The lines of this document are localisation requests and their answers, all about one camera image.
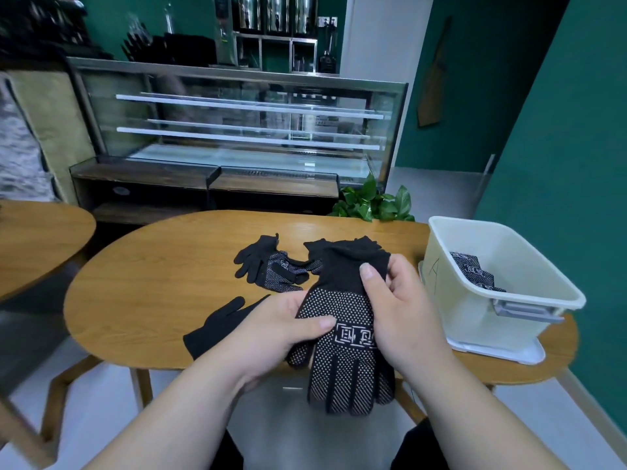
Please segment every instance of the green plant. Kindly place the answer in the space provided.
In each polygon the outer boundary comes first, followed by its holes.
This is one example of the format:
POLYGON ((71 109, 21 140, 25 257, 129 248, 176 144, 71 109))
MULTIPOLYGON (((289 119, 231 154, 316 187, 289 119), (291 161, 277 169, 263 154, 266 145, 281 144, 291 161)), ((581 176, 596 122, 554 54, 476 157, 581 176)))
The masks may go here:
POLYGON ((342 188, 344 199, 333 205, 329 216, 360 217, 364 221, 415 221, 410 214, 411 197, 407 188, 401 186, 396 196, 377 191, 377 181, 368 175, 360 190, 342 188))

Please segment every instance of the black pants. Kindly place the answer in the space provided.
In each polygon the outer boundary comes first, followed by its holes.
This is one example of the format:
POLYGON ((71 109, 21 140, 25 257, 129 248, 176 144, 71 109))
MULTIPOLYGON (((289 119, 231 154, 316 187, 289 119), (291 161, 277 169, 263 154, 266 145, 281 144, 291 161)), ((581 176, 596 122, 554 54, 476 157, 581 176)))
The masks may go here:
MULTIPOLYGON (((398 449, 390 470, 416 469, 448 470, 448 465, 429 419, 411 429, 398 449)), ((244 457, 239 453, 228 431, 224 433, 209 470, 243 470, 244 457)))

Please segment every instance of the forearm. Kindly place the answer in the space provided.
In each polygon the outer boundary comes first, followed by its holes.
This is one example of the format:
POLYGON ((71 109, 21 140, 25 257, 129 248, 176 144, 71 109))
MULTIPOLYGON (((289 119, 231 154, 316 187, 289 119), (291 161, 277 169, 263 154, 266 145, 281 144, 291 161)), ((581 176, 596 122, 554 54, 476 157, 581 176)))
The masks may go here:
POLYGON ((454 356, 407 374, 453 470, 565 468, 454 356))
POLYGON ((239 393, 239 376, 221 347, 183 371, 86 466, 88 470, 206 470, 239 393))

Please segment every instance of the storage box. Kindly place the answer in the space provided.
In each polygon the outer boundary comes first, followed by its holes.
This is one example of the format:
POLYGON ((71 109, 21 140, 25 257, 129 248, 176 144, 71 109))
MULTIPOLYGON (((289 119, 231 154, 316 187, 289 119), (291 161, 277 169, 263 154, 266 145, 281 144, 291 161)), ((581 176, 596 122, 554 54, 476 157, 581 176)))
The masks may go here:
POLYGON ((584 294, 513 229, 496 222, 434 216, 423 280, 449 338, 519 350, 567 310, 583 308, 584 294), (451 252, 477 256, 506 292, 468 281, 451 252))

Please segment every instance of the bin handle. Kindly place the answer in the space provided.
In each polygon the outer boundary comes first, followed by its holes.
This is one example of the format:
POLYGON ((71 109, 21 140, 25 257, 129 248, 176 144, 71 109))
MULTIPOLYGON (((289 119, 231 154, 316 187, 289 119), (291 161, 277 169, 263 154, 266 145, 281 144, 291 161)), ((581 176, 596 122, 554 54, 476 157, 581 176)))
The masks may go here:
POLYGON ((556 308, 530 303, 493 300, 494 310, 498 316, 520 318, 522 320, 541 321, 544 323, 562 323, 563 316, 554 315, 556 308))

